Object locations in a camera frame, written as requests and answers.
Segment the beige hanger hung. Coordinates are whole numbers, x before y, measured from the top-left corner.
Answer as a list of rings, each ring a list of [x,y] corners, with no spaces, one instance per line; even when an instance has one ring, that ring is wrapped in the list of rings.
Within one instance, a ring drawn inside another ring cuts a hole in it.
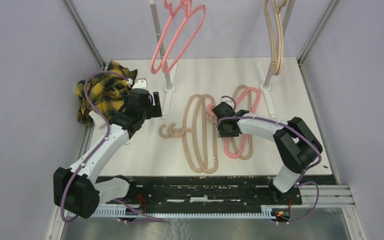
[[[288,0],[272,0],[274,20],[276,23],[276,45],[274,49],[274,60],[273,60],[273,72],[272,75],[278,76],[282,70],[283,59],[284,59],[284,27],[282,20],[282,10],[288,4]]]
[[[274,52],[275,52],[275,47],[276,47],[276,43],[277,43],[277,28],[274,29],[271,14],[269,12],[270,7],[272,10],[272,15],[273,15],[273,19],[274,19],[274,11],[273,11],[273,6],[272,6],[272,1],[271,0],[265,0],[264,4],[263,4],[263,12],[264,12],[264,17],[266,20],[268,36],[269,36],[270,54],[271,54],[270,68],[271,68],[271,74],[272,74],[273,73]]]

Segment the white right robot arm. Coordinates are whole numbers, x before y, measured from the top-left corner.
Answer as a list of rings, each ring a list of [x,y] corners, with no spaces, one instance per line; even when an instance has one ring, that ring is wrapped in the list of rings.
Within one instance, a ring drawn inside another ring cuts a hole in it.
[[[300,117],[279,121],[258,116],[248,110],[235,111],[226,102],[209,110],[217,119],[216,128],[221,138],[252,135],[273,142],[283,163],[269,189],[269,199],[282,204],[289,198],[289,190],[322,160],[323,146]]]

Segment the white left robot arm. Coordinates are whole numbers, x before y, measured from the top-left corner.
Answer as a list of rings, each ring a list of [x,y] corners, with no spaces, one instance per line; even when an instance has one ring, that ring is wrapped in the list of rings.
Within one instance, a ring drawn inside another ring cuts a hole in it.
[[[124,105],[109,120],[107,130],[82,157],[68,168],[59,167],[53,174],[53,200],[62,212],[87,219],[98,206],[116,199],[130,204],[137,198],[135,180],[123,175],[98,182],[103,168],[114,154],[141,129],[146,120],[160,118],[159,92],[133,89]]]

